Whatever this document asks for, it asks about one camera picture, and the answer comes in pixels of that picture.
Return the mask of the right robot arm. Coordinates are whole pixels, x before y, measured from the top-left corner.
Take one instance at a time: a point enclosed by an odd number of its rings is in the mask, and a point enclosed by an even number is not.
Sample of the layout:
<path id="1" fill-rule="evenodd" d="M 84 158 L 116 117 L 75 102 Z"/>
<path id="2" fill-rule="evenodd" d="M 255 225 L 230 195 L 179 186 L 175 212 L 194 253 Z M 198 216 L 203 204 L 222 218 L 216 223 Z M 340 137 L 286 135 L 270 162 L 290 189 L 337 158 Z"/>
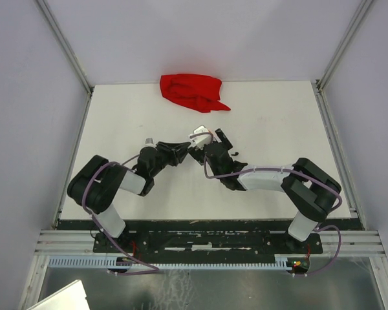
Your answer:
<path id="1" fill-rule="evenodd" d="M 222 130 L 200 126 L 189 136 L 189 153 L 203 165 L 205 177 L 219 180 L 231 191 L 266 190 L 287 195 L 297 209 L 284 236 L 284 245 L 298 253 L 309 235 L 343 202 L 341 185 L 314 162 L 299 158 L 280 167 L 262 167 L 233 159 L 233 148 Z"/>

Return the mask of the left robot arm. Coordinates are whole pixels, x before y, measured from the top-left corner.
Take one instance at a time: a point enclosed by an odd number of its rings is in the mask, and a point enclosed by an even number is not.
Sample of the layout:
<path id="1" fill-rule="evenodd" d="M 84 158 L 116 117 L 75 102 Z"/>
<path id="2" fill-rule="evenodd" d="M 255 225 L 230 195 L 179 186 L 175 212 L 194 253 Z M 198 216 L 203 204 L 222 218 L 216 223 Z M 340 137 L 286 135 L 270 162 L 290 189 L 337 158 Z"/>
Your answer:
<path id="1" fill-rule="evenodd" d="M 119 190 L 146 196 L 155 184 L 155 176 L 167 166 L 176 167 L 188 155 L 190 142 L 152 143 L 149 138 L 135 157 L 136 165 L 109 161 L 95 155 L 71 179 L 67 195 L 92 216 L 95 224 L 106 232 L 107 243 L 117 252 L 125 251 L 130 236 L 124 232 L 126 224 L 113 205 Z"/>

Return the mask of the red crumpled cloth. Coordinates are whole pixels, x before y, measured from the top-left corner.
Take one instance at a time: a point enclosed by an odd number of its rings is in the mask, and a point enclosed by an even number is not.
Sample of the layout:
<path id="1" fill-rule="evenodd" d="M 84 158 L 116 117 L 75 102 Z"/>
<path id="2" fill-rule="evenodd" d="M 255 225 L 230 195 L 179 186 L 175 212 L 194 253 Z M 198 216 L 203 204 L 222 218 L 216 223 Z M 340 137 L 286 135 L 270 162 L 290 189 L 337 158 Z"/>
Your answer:
<path id="1" fill-rule="evenodd" d="M 167 74 L 160 77 L 162 97 L 170 102 L 200 113 L 230 111 L 221 103 L 222 81 L 202 74 Z"/>

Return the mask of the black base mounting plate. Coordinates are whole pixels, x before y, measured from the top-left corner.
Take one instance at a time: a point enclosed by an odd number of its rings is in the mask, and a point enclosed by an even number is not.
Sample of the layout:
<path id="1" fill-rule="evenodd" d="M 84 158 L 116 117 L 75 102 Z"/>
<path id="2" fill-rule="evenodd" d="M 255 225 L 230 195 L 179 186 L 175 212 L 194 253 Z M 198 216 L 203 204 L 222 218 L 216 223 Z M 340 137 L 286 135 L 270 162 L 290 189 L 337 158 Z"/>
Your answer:
<path id="1" fill-rule="evenodd" d="M 289 257 L 323 253 L 320 236 L 299 242 L 286 235 L 288 224 L 250 221 L 128 222 L 115 247 L 103 233 L 95 236 L 94 253 L 125 250 L 153 264 L 272 263 Z"/>

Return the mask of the metal sheet plate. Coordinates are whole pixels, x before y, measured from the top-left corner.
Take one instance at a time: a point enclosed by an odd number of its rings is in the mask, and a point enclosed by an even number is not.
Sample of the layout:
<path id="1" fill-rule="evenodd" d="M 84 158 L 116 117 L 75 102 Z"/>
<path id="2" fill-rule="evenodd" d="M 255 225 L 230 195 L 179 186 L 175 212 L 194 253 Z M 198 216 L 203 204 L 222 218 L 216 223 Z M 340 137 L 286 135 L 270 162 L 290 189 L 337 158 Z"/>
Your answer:
<path id="1" fill-rule="evenodd" d="M 75 280 L 59 291 L 28 308 L 43 310 L 89 310 L 87 295 L 81 280 Z"/>

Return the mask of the right aluminium corner post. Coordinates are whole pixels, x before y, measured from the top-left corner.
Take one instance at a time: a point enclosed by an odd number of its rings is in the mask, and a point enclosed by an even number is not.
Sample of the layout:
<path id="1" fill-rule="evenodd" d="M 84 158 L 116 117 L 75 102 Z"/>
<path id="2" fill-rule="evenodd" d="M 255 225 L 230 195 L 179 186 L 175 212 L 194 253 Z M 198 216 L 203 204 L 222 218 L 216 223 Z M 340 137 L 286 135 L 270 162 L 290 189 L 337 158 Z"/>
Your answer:
<path id="1" fill-rule="evenodd" d="M 335 71 L 338 69 L 339 64 L 343 60 L 344 55 L 348 51 L 352 42 L 354 41 L 356 34 L 359 32 L 367 16 L 371 12 L 375 0 L 362 0 L 358 5 L 355 13 L 353 14 L 348 27 L 346 28 L 343 37 L 341 38 L 337 48 L 331 60 L 322 75 L 322 77 L 316 81 L 316 88 L 318 92 L 322 92 L 326 89 L 330 83 Z"/>

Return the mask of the aluminium corner post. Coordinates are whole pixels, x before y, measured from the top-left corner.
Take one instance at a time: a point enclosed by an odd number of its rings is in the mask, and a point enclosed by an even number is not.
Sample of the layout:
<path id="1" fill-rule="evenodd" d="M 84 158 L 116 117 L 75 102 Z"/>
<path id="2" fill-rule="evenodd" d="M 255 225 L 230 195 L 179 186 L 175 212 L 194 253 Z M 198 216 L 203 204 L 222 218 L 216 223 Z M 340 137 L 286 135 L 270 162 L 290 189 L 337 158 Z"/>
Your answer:
<path id="1" fill-rule="evenodd" d="M 82 87 L 84 88 L 86 93 L 92 94 L 94 87 L 91 85 L 91 83 L 87 79 L 87 76 L 86 76 L 84 70 L 82 69 L 80 62 L 78 61 L 78 58 L 76 57 L 76 55 L 75 55 L 75 53 L 74 53 L 74 51 L 69 43 L 69 40 L 67 39 L 67 37 L 63 33 L 63 31 L 58 23 L 58 20 L 56 19 L 56 16 L 54 15 L 54 13 L 51 10 L 51 7 L 50 7 L 48 1 L 34 0 L 34 3 L 37 6 L 40 14 L 43 16 L 46 24 L 50 28 L 50 31 L 54 35 L 59 47 L 61 48 L 61 51 L 63 52 L 63 54 L 67 58 L 67 61 L 70 65 L 71 69 L 73 70 L 76 77 L 80 81 Z"/>
<path id="2" fill-rule="evenodd" d="M 356 34 L 359 32 L 367 16 L 371 12 L 375 0 L 362 0 L 358 5 L 355 13 L 353 14 L 348 27 L 346 28 L 343 37 L 341 38 L 337 48 L 331 60 L 322 75 L 322 77 L 316 81 L 316 88 L 318 92 L 322 92 L 326 89 L 330 83 L 335 71 L 338 69 L 339 64 L 343 60 L 344 55 L 348 51 L 352 42 L 354 41 Z"/>

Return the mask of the aluminium frame rail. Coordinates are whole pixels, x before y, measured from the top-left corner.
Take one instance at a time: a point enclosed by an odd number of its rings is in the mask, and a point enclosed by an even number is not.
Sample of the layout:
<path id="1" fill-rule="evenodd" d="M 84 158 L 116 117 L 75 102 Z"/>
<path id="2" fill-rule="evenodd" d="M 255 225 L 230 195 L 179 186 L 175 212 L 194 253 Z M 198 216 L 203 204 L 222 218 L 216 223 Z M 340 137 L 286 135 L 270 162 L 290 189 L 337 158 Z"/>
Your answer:
<path id="1" fill-rule="evenodd" d="M 336 231 L 319 234 L 324 254 L 332 254 L 338 246 Z M 94 239 L 89 231 L 41 231 L 36 255 L 92 254 Z M 340 256 L 383 256 L 381 238 L 376 231 L 342 231 Z"/>

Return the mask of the left aluminium corner post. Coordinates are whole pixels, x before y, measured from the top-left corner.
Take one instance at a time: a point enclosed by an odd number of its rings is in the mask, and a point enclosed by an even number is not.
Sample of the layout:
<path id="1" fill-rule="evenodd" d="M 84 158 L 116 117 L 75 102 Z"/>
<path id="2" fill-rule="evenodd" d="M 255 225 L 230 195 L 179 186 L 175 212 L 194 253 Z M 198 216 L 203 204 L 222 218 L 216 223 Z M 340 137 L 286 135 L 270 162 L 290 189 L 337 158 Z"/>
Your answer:
<path id="1" fill-rule="evenodd" d="M 78 61 L 78 58 L 76 57 L 76 55 L 75 55 L 75 53 L 74 53 L 74 51 L 69 43 L 69 40 L 67 39 L 67 37 L 63 33 L 63 31 L 58 23 L 58 20 L 56 19 L 56 16 L 54 15 L 54 13 L 51 10 L 51 7 L 50 7 L 48 1 L 34 0 L 34 3 L 37 6 L 40 14 L 43 16 L 46 24 L 50 28 L 50 31 L 54 35 L 59 47 L 61 48 L 61 51 L 63 52 L 63 54 L 67 58 L 67 61 L 70 65 L 71 69 L 73 70 L 76 77 L 80 81 L 82 87 L 84 88 L 86 93 L 92 94 L 94 87 L 91 85 L 91 83 L 87 79 L 87 76 L 86 76 L 84 70 L 82 69 L 80 62 Z"/>

